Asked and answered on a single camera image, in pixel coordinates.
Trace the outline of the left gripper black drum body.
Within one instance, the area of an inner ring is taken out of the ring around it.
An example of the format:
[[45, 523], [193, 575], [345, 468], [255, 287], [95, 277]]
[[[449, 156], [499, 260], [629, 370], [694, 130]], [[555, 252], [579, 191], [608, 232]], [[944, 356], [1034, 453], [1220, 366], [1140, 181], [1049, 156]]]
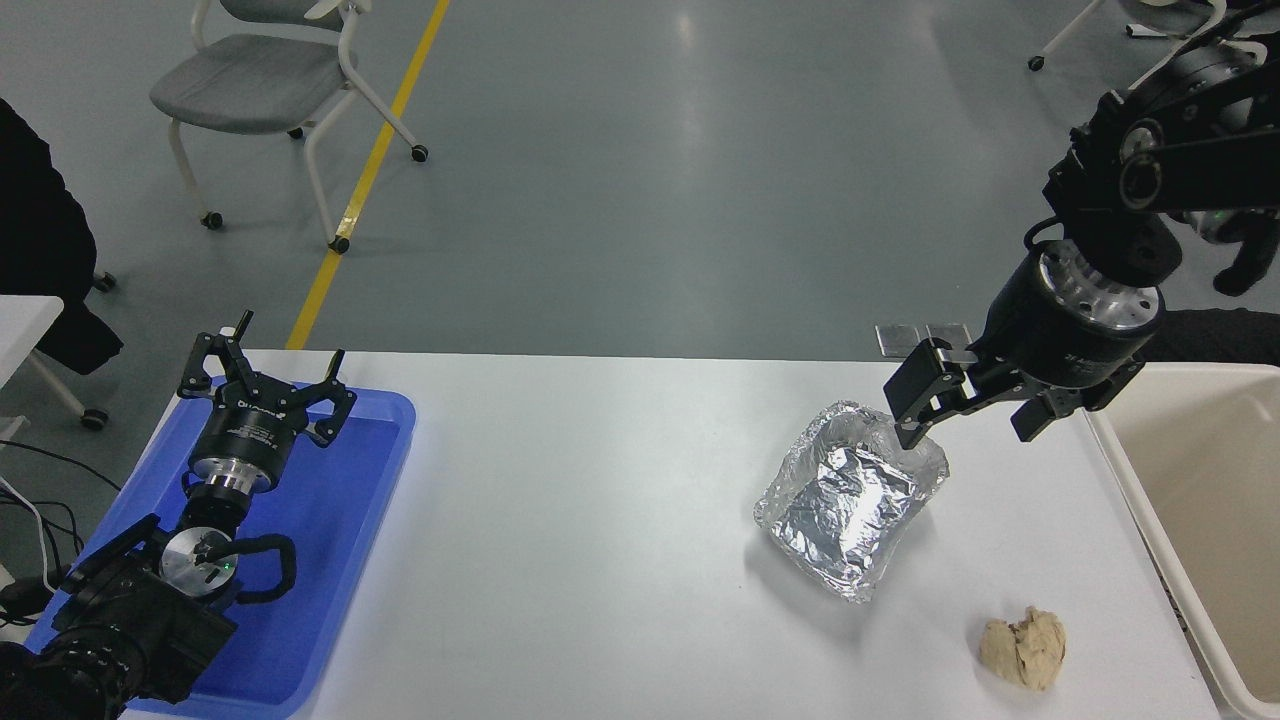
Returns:
[[278, 397], [252, 396], [242, 384], [219, 386], [212, 411], [193, 447], [193, 471], [216, 464], [247, 462], [261, 473], [282, 473], [298, 434], [307, 425], [302, 409], [283, 409]]

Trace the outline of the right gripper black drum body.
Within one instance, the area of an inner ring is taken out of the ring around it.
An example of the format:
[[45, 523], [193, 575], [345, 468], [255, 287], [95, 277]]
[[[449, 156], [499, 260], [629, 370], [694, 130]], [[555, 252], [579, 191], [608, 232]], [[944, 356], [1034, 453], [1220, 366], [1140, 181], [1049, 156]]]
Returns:
[[1078, 254], [1030, 254], [992, 302], [974, 343], [1046, 386], [1084, 389], [1153, 334], [1153, 291], [1112, 282]]

